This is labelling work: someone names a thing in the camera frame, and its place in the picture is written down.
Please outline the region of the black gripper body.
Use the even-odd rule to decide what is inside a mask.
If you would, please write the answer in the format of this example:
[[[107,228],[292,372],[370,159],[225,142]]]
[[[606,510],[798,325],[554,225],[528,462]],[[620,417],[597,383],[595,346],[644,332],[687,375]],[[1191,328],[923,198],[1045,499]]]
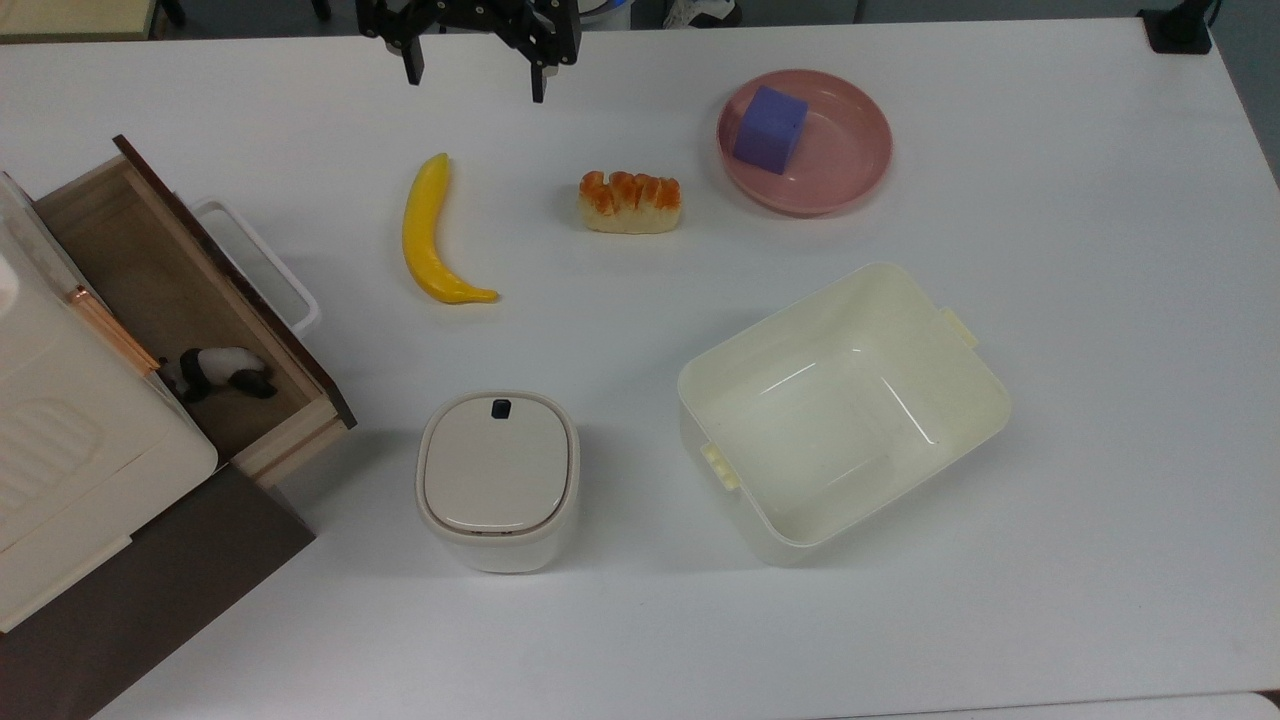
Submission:
[[[358,32],[402,60],[402,42],[430,27],[497,36],[529,63],[573,65],[581,46],[576,1],[358,1]]]

